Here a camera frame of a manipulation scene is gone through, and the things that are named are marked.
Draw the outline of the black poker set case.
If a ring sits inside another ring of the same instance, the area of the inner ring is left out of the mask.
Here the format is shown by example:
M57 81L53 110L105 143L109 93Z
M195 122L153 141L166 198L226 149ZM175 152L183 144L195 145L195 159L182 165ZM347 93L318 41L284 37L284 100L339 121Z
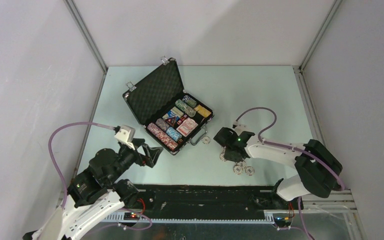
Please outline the black poker set case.
M128 82L128 90L123 94L123 98L137 122L145 129L147 134L174 156L187 144L196 146L207 135L207 125L214 117L214 111L200 99L186 91L175 58L163 57L161 60L162 64L139 82L135 84ZM176 142L178 147L174 151L170 151L147 129L147 126L150 123L156 124L156 120L162 119L164 114L175 107L176 100L182 100L185 95L195 99L197 105L202 105L210 110L212 116L211 118L203 118L196 112L194 117L188 117L193 119L198 126L187 137L182 136L183 143L178 144Z

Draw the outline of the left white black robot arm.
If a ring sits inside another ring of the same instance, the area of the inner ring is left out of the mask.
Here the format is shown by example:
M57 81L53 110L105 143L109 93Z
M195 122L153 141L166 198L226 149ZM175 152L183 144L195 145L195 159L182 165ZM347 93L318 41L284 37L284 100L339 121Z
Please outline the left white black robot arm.
M70 183L67 198L38 230L24 240L79 240L111 213L138 202L139 190L121 175L133 164L153 168L164 150L150 147L144 139L133 139L133 148L120 144L118 151L99 150L89 166Z

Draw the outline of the purple grey chip stack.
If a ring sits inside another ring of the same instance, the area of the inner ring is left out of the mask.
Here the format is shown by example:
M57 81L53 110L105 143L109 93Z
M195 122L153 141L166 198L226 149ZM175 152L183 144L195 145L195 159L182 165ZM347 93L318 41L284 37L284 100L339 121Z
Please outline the purple grey chip stack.
M156 120L155 124L164 132L166 132L171 126L162 118Z

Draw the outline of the light blue chip stack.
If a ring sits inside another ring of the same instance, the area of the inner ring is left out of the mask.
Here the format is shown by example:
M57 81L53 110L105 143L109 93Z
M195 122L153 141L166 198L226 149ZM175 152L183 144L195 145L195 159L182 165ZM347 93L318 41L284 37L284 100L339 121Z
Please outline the light blue chip stack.
M171 137L175 142L178 142L183 137L183 135L177 130L175 130L173 127L169 127L166 130L166 134Z

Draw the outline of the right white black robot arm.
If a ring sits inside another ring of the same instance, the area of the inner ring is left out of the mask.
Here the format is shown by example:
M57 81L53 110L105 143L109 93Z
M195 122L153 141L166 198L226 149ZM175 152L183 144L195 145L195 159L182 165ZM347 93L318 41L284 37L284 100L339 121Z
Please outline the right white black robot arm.
M244 125L223 127L213 139L223 148L222 155L227 161L263 159L296 170L296 175L279 180L274 187L270 201L277 209L284 209L301 196L311 194L326 199L332 191L345 189L339 177L342 164L319 140L280 143L262 138Z

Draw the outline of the blue patterned card deck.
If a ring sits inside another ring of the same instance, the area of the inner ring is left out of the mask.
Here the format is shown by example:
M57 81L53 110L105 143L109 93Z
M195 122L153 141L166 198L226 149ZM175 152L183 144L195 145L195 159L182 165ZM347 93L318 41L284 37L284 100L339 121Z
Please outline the blue patterned card deck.
M171 127L174 127L183 115L184 113L179 108L174 106L163 115L162 119Z

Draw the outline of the white red chip stack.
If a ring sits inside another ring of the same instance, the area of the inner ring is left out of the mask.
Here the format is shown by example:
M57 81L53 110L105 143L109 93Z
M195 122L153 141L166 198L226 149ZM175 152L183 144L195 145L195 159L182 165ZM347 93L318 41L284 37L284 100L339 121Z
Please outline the white red chip stack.
M210 140L210 138L208 136L204 136L201 141L204 144L209 144L211 140ZM225 150L222 151L222 153L220 154L219 158L222 161L226 162L227 160L224 158L224 153L225 153ZM252 166L247 165L247 163L243 160L243 161L237 162L233 166L233 172L236 175L245 174L245 175L248 175L248 176L253 176L255 174L255 169Z

